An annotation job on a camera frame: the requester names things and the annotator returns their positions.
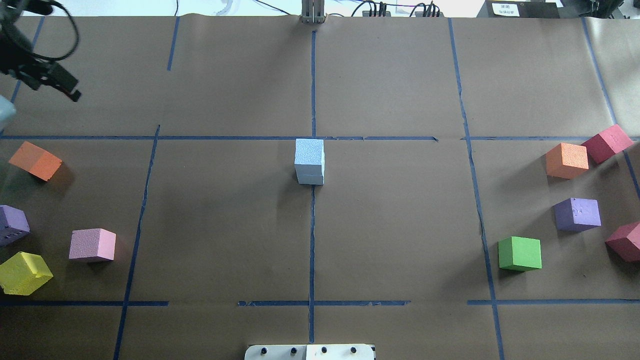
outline foam cube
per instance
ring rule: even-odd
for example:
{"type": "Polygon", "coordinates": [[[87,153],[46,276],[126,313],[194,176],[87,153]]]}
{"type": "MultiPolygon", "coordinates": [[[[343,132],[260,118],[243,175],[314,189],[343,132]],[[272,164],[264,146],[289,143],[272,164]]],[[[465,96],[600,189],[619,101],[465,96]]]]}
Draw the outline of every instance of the foam cube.
{"type": "Polygon", "coordinates": [[[619,227],[605,243],[627,263],[640,261],[640,222],[619,227]]]}
{"type": "Polygon", "coordinates": [[[24,212],[7,205],[0,205],[0,246],[6,246],[25,237],[31,229],[24,212]]]}
{"type": "Polygon", "coordinates": [[[498,241],[498,262],[507,270],[542,269],[540,240],[512,236],[498,241]]]}
{"type": "Polygon", "coordinates": [[[296,139],[294,165],[299,184],[324,184],[324,141],[296,139]]]}
{"type": "Polygon", "coordinates": [[[49,181],[62,165],[62,160],[30,142],[24,142],[9,159],[9,163],[44,181],[49,181]]]}
{"type": "Polygon", "coordinates": [[[598,201],[570,198],[554,205],[556,228],[577,233],[602,225],[598,201]]]}
{"type": "Polygon", "coordinates": [[[547,175],[573,179],[589,170],[587,148],[571,143],[560,143],[549,150],[547,155],[547,175]]]}
{"type": "Polygon", "coordinates": [[[599,164],[630,147],[633,143],[620,125],[616,124],[599,132],[582,145],[587,148],[593,161],[599,164]]]}
{"type": "Polygon", "coordinates": [[[31,295],[53,274],[42,256],[18,252],[0,265],[0,286],[5,294],[31,295]]]}
{"type": "Polygon", "coordinates": [[[15,115],[13,103],[0,95],[0,130],[4,129],[15,115]]]}
{"type": "Polygon", "coordinates": [[[105,229],[74,230],[71,233],[69,260],[94,263],[113,260],[116,234],[105,229]]]}

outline orange cube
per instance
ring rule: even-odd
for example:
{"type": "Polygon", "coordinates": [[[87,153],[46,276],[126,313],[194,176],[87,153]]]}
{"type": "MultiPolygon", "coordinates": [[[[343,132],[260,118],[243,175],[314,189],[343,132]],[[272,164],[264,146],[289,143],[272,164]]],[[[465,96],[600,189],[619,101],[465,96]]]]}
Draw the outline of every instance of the orange cube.
{"type": "Polygon", "coordinates": [[[30,142],[24,142],[9,159],[9,164],[28,171],[31,175],[48,181],[62,165],[62,160],[30,142]]]}
{"type": "Polygon", "coordinates": [[[547,158],[547,175],[573,179],[589,170],[587,148],[581,145],[560,143],[549,150],[547,158]]]}

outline green cube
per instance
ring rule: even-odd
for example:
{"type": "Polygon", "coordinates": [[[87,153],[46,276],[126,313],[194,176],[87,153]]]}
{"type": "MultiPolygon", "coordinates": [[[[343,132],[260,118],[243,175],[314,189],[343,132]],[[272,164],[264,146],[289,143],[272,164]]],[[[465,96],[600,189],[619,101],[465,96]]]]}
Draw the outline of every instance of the green cube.
{"type": "Polygon", "coordinates": [[[498,241],[501,269],[529,271],[542,269],[540,240],[512,236],[498,241]]]}

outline light blue cube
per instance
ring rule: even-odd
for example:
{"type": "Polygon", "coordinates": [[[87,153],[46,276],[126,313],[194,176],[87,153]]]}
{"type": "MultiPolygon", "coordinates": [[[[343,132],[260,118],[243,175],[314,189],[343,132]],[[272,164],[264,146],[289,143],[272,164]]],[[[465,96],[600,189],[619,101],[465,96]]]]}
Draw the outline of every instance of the light blue cube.
{"type": "Polygon", "coordinates": [[[0,131],[9,124],[12,117],[15,115],[15,107],[11,101],[0,96],[0,131]]]}
{"type": "Polygon", "coordinates": [[[324,140],[296,139],[294,164],[300,184],[324,184],[324,140]]]}

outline label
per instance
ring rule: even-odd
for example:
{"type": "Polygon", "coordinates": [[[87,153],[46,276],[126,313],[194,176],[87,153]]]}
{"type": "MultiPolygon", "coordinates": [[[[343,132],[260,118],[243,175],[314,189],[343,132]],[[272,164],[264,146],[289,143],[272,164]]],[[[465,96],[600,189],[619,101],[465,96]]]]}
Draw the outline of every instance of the label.
{"type": "Polygon", "coordinates": [[[493,13],[500,16],[520,16],[517,4],[492,3],[493,13]]]}

